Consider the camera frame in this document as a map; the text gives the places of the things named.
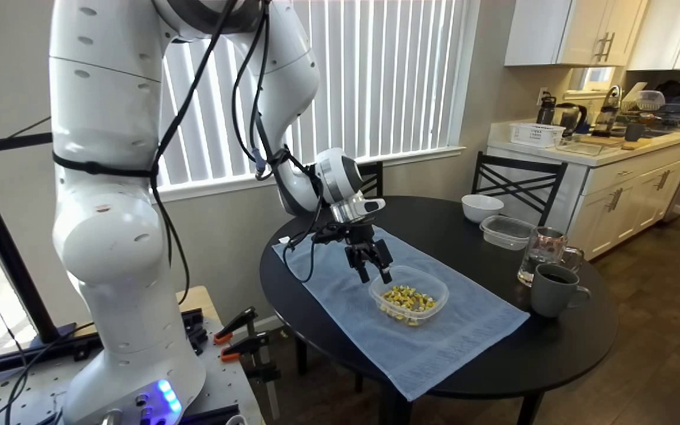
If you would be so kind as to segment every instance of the wall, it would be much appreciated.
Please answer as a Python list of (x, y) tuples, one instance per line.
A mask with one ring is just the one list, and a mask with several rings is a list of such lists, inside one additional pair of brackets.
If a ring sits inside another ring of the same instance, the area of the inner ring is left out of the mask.
[[(0, 0), (0, 135), (48, 115), (48, 31), (51, 0)], [(469, 187), (474, 151), (483, 149), (492, 119), (532, 117), (535, 89), (557, 89), (568, 67), (506, 67), (512, 0), (483, 0), (480, 12), (464, 151), (443, 158), (389, 162), (389, 195), (461, 197)], [(50, 229), (54, 220), (50, 149), (0, 152), (0, 210), (60, 321), (84, 319), (70, 289)], [(266, 237), (287, 220), (274, 187), (228, 190), (170, 202), (192, 262), (192, 280), (211, 288), (221, 316), (245, 305), (270, 312), (258, 278)]]

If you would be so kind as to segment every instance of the window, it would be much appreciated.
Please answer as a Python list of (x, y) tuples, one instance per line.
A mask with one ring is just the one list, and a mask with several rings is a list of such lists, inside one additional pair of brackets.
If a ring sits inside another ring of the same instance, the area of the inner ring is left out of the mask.
[(606, 92), (613, 79), (613, 67), (573, 67), (568, 89), (573, 92)]
[[(343, 145), (358, 162), (455, 149), (464, 106), (477, 0), (294, 0), (322, 67), (322, 86), (285, 135), (290, 151)], [(170, 117), (206, 41), (175, 45), (163, 63)], [(238, 151), (228, 93), (240, 48), (221, 38), (207, 78), (160, 164), (163, 188), (253, 178)], [(240, 126), (250, 104), (240, 102)]]

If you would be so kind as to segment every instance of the cup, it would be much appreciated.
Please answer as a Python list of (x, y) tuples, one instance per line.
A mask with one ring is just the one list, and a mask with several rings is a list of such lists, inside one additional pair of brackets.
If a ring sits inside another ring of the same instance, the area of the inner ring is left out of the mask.
[(560, 263), (560, 267), (575, 272), (581, 259), (584, 259), (584, 253), (573, 244), (566, 244), (562, 231), (551, 229), (551, 226), (539, 226), (528, 237), (518, 278), (523, 285), (532, 285), (533, 272), (539, 263)]
[(532, 282), (528, 306), (541, 316), (560, 316), (568, 306), (588, 302), (593, 293), (578, 275), (560, 263), (539, 263)]

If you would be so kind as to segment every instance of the cabinet handle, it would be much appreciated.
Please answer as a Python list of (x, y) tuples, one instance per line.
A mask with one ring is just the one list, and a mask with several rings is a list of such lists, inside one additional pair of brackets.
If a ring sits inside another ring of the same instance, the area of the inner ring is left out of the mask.
[(610, 61), (610, 48), (613, 47), (617, 33), (610, 33), (606, 38), (606, 48), (605, 48), (605, 61)]
[(624, 187), (617, 190), (613, 201), (606, 202), (606, 210), (617, 210), (620, 202)]
[(601, 39), (600, 39), (600, 48), (598, 48), (598, 54), (594, 54), (594, 61), (601, 61), (601, 58), (605, 58), (606, 38), (610, 38), (610, 33), (605, 31), (605, 35), (601, 35)]
[(662, 174), (662, 182), (657, 184), (658, 190), (665, 187), (668, 176), (670, 176), (670, 170)]

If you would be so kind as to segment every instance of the desk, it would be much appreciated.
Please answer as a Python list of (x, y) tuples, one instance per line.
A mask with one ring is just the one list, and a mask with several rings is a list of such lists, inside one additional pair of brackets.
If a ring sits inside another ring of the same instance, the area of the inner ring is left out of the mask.
[[(181, 302), (179, 308), (200, 308), (206, 329), (212, 334), (221, 327), (220, 313), (215, 308), (215, 302), (211, 300), (207, 289), (204, 285), (193, 285), (188, 296)], [(258, 399), (250, 388), (250, 381), (244, 373), (240, 363), (221, 363), (217, 359), (220, 347), (207, 347), (200, 359), (206, 359), (207, 379), (198, 393), (198, 399), (188, 406), (186, 416), (215, 411), (221, 406), (238, 404), (240, 416), (248, 425), (263, 425), (264, 418), (259, 413)], [(28, 388), (17, 399), (17, 406), (12, 407), (15, 423), (26, 418), (26, 423), (38, 423), (48, 418), (51, 411), (56, 411), (63, 400), (67, 384), (70, 378), (84, 366), (87, 361), (75, 363), (74, 359), (54, 359), (38, 363), (30, 370)], [(12, 379), (5, 379), (0, 384), (0, 406), (10, 396)]]
[[(459, 202), (387, 197), (387, 208), (376, 223), (474, 278), (499, 296), (518, 306), (527, 305), (527, 288), (514, 278), (521, 253), (483, 242), (480, 226), (462, 216)], [(410, 404), (387, 384), (384, 375), (274, 254), (272, 242), (279, 236), (294, 233), (297, 226), (294, 220), (280, 226), (263, 253), (259, 278), (270, 305), (306, 344), (383, 381), (379, 423), (409, 423)], [(532, 316), (521, 327), (482, 351), (428, 393), (464, 399), (523, 396), (519, 423), (533, 423), (547, 388), (593, 370), (613, 344), (613, 306), (605, 280), (591, 263), (581, 263), (578, 273), (593, 289), (588, 305), (562, 313), (557, 321)]]

